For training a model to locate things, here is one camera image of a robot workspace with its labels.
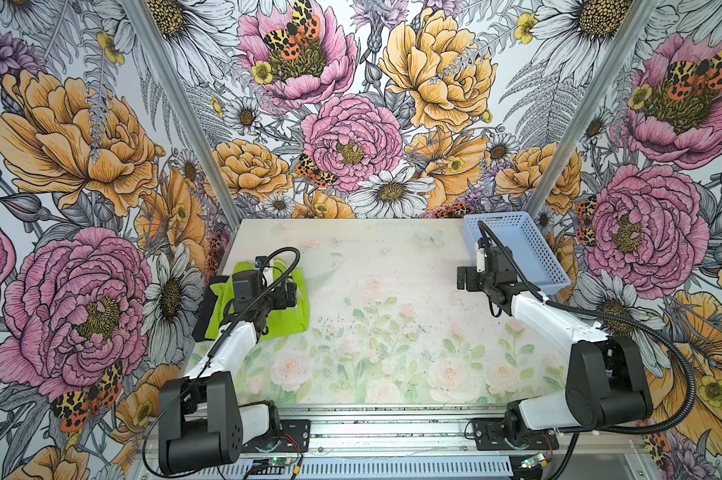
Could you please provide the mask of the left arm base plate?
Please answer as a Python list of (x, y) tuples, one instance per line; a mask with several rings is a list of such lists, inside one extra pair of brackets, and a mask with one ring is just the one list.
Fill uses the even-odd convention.
[(307, 419), (281, 421), (278, 438), (257, 437), (243, 446), (247, 454), (307, 453), (311, 439), (312, 422)]

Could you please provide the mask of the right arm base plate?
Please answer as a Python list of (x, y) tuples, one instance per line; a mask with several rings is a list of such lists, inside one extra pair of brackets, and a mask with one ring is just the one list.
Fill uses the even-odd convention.
[(560, 444), (553, 430), (530, 430), (524, 425), (507, 426), (499, 417), (475, 418), (464, 432), (478, 451), (545, 450), (555, 451)]

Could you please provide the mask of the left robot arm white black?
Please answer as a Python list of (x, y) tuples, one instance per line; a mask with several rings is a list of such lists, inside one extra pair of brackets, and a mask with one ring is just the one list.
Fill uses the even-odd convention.
[[(273, 280), (266, 270), (281, 254), (294, 259)], [(213, 345), (189, 374), (167, 382), (160, 390), (158, 465), (149, 471), (163, 479), (178, 479), (206, 468), (233, 464), (247, 445), (270, 449), (282, 437), (278, 409), (272, 401), (240, 404), (234, 379), (246, 357), (268, 334), (268, 317), (297, 304), (292, 273), (300, 251), (280, 248), (259, 256), (252, 269), (232, 274), (230, 299), (222, 300), (222, 320)]]

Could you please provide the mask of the lime green towel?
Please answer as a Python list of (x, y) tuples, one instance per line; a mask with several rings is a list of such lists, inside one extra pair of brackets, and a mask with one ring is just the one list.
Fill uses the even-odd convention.
[[(301, 268), (295, 269), (286, 282), (288, 300), (279, 299), (267, 316), (268, 333), (264, 340), (273, 340), (306, 332), (310, 322), (308, 288)], [(230, 276), (212, 276), (204, 291), (198, 313), (199, 319), (193, 330), (197, 342), (214, 340), (219, 335), (225, 307), (234, 298), (233, 280)]]

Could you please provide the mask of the black garment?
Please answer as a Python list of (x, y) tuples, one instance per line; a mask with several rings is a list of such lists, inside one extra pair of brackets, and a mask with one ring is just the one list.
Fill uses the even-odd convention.
[(212, 276), (210, 284), (205, 287), (202, 300), (197, 311), (198, 319), (192, 331), (192, 338), (196, 342), (214, 340), (217, 338), (218, 333), (215, 333), (210, 329), (210, 326), (212, 325), (212, 317), (219, 297), (219, 294), (215, 293), (213, 288), (223, 287), (227, 283), (228, 279), (228, 276)]

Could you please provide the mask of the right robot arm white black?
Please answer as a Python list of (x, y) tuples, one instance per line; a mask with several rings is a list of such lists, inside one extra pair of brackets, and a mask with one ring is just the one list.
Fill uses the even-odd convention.
[(652, 400), (638, 345), (554, 306), (523, 280), (504, 248), (479, 241), (476, 264), (458, 269), (457, 288), (484, 293), (491, 309), (536, 328), (568, 360), (562, 391), (509, 404), (503, 430), (511, 445), (551, 430), (593, 431), (649, 417)]

